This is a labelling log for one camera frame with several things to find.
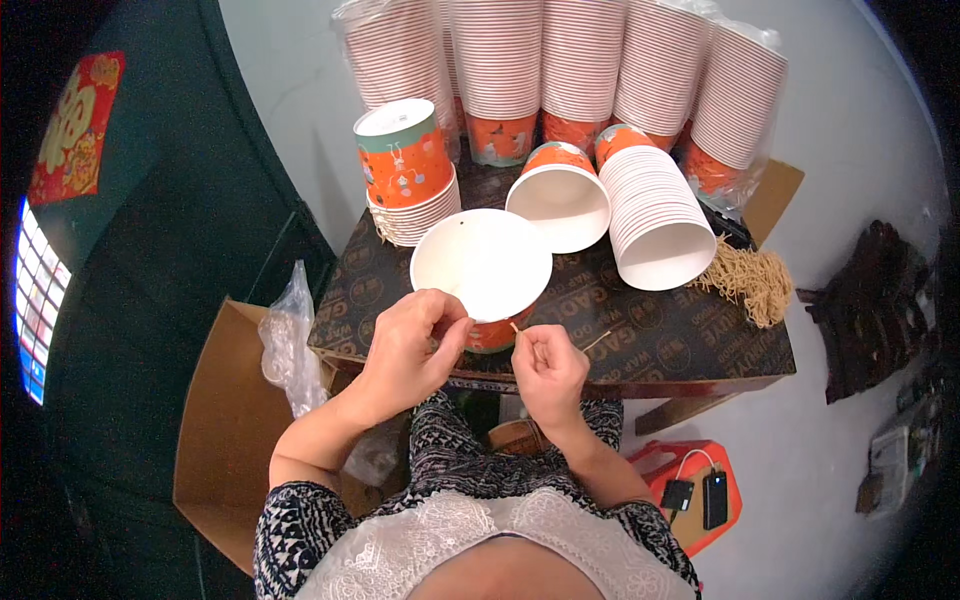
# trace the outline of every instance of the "woman's left hand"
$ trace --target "woman's left hand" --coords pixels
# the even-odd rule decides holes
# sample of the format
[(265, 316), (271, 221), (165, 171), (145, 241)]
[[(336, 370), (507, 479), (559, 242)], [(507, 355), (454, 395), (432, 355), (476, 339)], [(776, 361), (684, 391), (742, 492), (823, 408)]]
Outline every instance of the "woman's left hand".
[[(357, 377), (370, 425), (417, 406), (436, 392), (464, 351), (473, 319), (456, 297), (419, 290), (380, 313), (367, 365)], [(431, 338), (440, 341), (431, 351)]]

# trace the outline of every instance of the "brown table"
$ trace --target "brown table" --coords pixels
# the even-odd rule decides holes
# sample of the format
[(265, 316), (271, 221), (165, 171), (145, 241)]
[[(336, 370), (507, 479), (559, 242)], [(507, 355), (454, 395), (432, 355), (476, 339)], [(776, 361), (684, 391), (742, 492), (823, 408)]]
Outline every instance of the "brown table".
[[(458, 167), (464, 209), (503, 208), (520, 167), (470, 162)], [(345, 373), (362, 369), (376, 316), (410, 286), (413, 249), (381, 242), (370, 212), (357, 223), (317, 309), (309, 344)], [(722, 396), (764, 388), (796, 372), (786, 326), (759, 329), (743, 307), (714, 292), (643, 292), (620, 279), (610, 238), (554, 255), (553, 275), (529, 324), (562, 324), (585, 348), (585, 396)], [(466, 352), (451, 376), (457, 387), (515, 393), (510, 352)]]

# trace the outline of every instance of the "white lace collar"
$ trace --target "white lace collar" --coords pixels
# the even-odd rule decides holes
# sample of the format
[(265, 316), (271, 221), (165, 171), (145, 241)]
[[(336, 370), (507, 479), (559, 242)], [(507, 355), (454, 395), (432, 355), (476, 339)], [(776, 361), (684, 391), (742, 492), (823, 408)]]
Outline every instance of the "white lace collar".
[(337, 540), (297, 600), (406, 598), (444, 561), (498, 534), (560, 554), (607, 600), (686, 600), (693, 588), (620, 525), (591, 515), (553, 488), (477, 500), (435, 492), (417, 508), (377, 516)]

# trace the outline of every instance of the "white cable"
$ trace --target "white cable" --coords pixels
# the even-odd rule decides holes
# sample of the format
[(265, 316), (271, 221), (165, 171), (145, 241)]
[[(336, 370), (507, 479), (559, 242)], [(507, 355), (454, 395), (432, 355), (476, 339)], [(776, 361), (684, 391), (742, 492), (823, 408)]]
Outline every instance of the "white cable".
[(701, 450), (700, 448), (693, 448), (692, 450), (690, 450), (689, 452), (687, 452), (687, 453), (684, 455), (684, 459), (680, 461), (680, 468), (677, 469), (677, 476), (674, 477), (674, 480), (680, 479), (680, 474), (681, 474), (682, 472), (684, 472), (684, 465), (686, 464), (686, 459), (690, 458), (690, 455), (691, 455), (691, 454), (696, 454), (697, 452), (700, 452), (701, 454), (703, 454), (704, 456), (707, 457), (707, 460), (710, 461), (710, 468), (713, 469), (713, 466), (714, 466), (716, 463), (713, 462), (713, 459), (710, 458), (710, 455), (707, 454), (707, 452), (706, 452), (705, 450)]

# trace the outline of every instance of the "red decoration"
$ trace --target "red decoration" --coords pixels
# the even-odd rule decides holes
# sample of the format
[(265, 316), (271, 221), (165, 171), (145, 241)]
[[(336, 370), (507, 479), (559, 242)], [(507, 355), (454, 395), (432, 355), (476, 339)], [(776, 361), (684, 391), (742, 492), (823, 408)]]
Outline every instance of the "red decoration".
[(97, 193), (100, 155), (123, 75), (123, 52), (80, 59), (47, 125), (27, 200), (49, 204)]

